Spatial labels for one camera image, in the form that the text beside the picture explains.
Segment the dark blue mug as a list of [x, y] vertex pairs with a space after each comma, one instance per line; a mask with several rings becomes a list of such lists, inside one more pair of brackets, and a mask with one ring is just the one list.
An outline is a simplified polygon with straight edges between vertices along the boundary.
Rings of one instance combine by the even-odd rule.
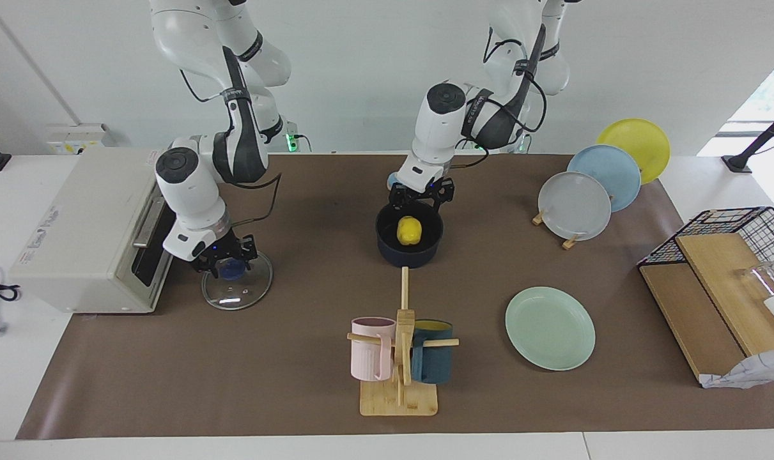
[[410, 372], [413, 381], [438, 385], [449, 381], [452, 347], [426, 347], [425, 341], [451, 339], [454, 331], [448, 321], [422, 318], [415, 321], [411, 343]]

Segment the wooden plate rack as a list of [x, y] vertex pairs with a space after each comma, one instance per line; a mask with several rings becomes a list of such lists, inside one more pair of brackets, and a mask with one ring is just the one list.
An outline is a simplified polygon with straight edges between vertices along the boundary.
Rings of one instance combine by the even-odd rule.
[[562, 226], [561, 221], [556, 219], [553, 215], [548, 215], [547, 210], [541, 210], [532, 217], [532, 224], [534, 226], [541, 226], [544, 224], [551, 233], [561, 236], [561, 238], [563, 238], [561, 244], [563, 250], [571, 250], [571, 248], [579, 242], [580, 236], [585, 234], [579, 230]]

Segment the pale green plate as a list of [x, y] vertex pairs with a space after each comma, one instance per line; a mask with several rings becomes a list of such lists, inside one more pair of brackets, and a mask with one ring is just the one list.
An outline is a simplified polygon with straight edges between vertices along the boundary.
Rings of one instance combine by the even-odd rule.
[[552, 286], [532, 286], [507, 303], [507, 338], [528, 362], [550, 372], [567, 372], [591, 358], [595, 327], [585, 307]]

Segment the white wall socket box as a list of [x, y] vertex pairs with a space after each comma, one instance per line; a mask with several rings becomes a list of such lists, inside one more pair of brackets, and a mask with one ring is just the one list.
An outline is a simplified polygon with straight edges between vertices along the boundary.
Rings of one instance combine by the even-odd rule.
[[103, 123], [80, 123], [80, 125], [49, 125], [48, 149], [54, 155], [80, 155], [84, 151], [100, 146], [115, 148], [117, 143]]

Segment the light blue plate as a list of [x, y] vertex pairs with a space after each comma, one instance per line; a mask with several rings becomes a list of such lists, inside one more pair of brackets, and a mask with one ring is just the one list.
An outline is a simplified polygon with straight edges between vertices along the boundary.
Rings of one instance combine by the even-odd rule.
[[598, 181], [609, 195], [612, 212], [629, 207], [641, 189], [640, 169], [635, 160], [623, 149], [608, 144], [582, 149], [573, 155], [567, 170]]

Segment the yellow lemon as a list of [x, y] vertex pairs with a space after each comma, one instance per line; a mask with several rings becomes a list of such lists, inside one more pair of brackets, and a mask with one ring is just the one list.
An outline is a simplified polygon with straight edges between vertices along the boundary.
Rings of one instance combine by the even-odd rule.
[[414, 247], [422, 241], [424, 228], [419, 219], [405, 215], [396, 224], [396, 239], [402, 247]]

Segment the white grid pattern cloth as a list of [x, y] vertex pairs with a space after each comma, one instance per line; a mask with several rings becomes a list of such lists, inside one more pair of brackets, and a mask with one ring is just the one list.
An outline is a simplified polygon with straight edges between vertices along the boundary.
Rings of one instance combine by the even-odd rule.
[[697, 381], [704, 389], [749, 389], [774, 381], [774, 350], [744, 358], [725, 375], [699, 374]]

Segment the pink ribbed mug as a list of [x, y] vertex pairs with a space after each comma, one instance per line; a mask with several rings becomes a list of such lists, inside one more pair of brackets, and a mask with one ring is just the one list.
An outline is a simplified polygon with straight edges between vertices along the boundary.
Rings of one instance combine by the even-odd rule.
[[375, 338], [375, 342], [351, 342], [350, 373], [360, 381], [388, 381], [393, 374], [393, 340], [398, 324], [392, 318], [358, 317], [351, 332]]

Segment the wooden mug tree stand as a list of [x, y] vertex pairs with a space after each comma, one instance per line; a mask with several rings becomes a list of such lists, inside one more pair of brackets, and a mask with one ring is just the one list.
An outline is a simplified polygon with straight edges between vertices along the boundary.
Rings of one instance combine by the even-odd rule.
[[390, 346], [389, 360], [378, 357], [378, 366], [392, 364], [389, 379], [360, 382], [359, 412], [365, 417], [429, 417], [438, 412], [437, 386], [411, 378], [415, 311], [409, 308], [409, 276], [407, 266], [401, 268], [401, 305], [396, 312], [396, 331], [392, 337], [348, 332], [352, 343], [378, 346], [380, 351]]

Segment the wooden board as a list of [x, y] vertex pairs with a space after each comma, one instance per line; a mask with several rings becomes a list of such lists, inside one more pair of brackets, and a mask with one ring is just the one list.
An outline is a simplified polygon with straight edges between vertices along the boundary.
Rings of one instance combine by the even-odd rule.
[[759, 259], [737, 233], [677, 236], [678, 245], [747, 357], [774, 350], [774, 317], [746, 279]]
[[725, 376], [746, 358], [690, 265], [647, 264], [639, 271], [697, 382]]

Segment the brown paper table mat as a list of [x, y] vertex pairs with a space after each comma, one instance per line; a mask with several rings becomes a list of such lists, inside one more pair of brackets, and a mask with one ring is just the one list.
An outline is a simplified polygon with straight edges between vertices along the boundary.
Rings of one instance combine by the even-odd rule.
[[[398, 157], [281, 155], [275, 211], [251, 228], [274, 266], [264, 299], [214, 309], [174, 262], [154, 314], [71, 318], [18, 438], [774, 428], [774, 384], [699, 386], [636, 267], [681, 227], [660, 183], [569, 251], [532, 225], [568, 160], [495, 155], [454, 172], [437, 255], [410, 273], [411, 308], [460, 339], [436, 415], [363, 417], [350, 375], [351, 320], [399, 307], [399, 268], [375, 236]], [[507, 303], [530, 286], [587, 309], [596, 341], [582, 366], [547, 372], [510, 344]]]

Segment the glass lid purple knob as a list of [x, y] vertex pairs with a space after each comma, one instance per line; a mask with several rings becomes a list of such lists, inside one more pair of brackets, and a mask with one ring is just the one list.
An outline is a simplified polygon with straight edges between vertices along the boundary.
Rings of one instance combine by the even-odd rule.
[[220, 277], [203, 274], [201, 290], [209, 305], [220, 311], [240, 311], [258, 303], [272, 285], [273, 265], [266, 254], [258, 253], [251, 271], [245, 271], [235, 259], [226, 260]]

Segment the yellow plate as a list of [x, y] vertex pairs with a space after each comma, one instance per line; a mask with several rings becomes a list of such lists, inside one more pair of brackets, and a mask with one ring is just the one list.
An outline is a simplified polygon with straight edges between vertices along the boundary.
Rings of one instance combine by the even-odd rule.
[[657, 180], [670, 162], [671, 145], [667, 134], [647, 119], [615, 121], [604, 128], [596, 140], [628, 153], [640, 169], [643, 185]]

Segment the beige toaster oven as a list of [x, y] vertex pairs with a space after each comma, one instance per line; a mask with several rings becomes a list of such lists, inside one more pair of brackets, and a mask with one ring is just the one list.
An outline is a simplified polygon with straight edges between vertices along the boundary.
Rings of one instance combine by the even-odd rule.
[[28, 294], [68, 314], [149, 314], [173, 257], [176, 215], [154, 176], [160, 151], [91, 148], [10, 268]]

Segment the grey plate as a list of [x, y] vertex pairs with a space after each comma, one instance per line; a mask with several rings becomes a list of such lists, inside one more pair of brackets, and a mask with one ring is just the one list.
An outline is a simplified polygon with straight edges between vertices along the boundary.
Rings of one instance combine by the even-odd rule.
[[538, 195], [538, 213], [553, 234], [564, 241], [597, 238], [608, 227], [612, 204], [604, 186], [581, 172], [554, 174]]

